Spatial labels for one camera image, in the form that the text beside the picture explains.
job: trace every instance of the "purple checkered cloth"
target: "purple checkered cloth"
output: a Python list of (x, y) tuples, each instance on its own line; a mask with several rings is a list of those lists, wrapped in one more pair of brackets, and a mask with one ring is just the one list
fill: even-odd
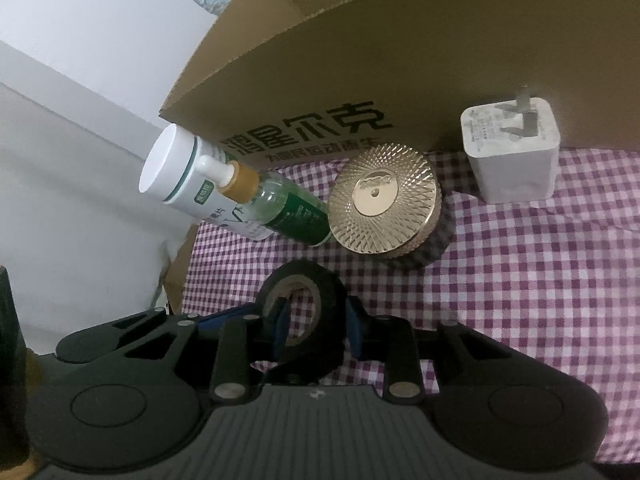
[[(454, 240), (433, 265), (402, 272), (337, 242), (308, 248), (279, 235), (254, 242), (202, 224), (185, 310), (212, 314), (251, 301), (273, 270), (308, 258), (337, 272), (370, 314), (401, 316), (417, 328), (455, 316), (590, 384), (609, 410), (597, 459), (640, 462), (640, 154), (562, 150), (553, 198), (497, 205), (478, 198), (463, 153), (430, 159), (456, 218)], [(326, 199), (343, 165), (281, 171)], [(293, 313), (295, 332), (310, 321), (304, 305)], [(324, 383), (380, 389), (382, 371), (346, 352)], [(428, 363), (423, 371), (427, 391), (437, 391)]]

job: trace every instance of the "screw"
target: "screw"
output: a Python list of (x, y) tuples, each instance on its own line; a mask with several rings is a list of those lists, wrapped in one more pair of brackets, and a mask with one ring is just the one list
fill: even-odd
[(400, 399), (411, 399), (420, 394), (420, 386), (407, 381), (399, 381), (389, 386), (389, 393)]
[(242, 397), (245, 391), (246, 388), (240, 383), (222, 383), (213, 390), (220, 399), (237, 399)]

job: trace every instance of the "bottle cap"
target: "bottle cap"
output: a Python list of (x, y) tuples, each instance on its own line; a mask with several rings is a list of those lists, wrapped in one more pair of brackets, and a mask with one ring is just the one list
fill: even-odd
[(236, 160), (225, 164), (203, 155), (196, 162), (196, 171), (215, 182), (218, 192), (239, 204), (250, 202), (258, 191), (258, 173)]

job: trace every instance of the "decorative lid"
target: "decorative lid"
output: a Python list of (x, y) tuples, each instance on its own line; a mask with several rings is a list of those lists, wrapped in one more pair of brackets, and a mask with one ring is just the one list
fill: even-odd
[(335, 179), (329, 225), (347, 249), (395, 258), (427, 239), (440, 200), (427, 158), (402, 144), (381, 144), (352, 158)]

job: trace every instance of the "green bottle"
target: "green bottle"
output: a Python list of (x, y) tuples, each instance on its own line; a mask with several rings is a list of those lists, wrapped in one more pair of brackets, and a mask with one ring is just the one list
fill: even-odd
[(276, 171), (261, 171), (236, 160), (225, 164), (203, 155), (195, 169), (218, 192), (244, 204), (248, 217), (303, 244), (318, 246), (331, 237), (326, 203)]

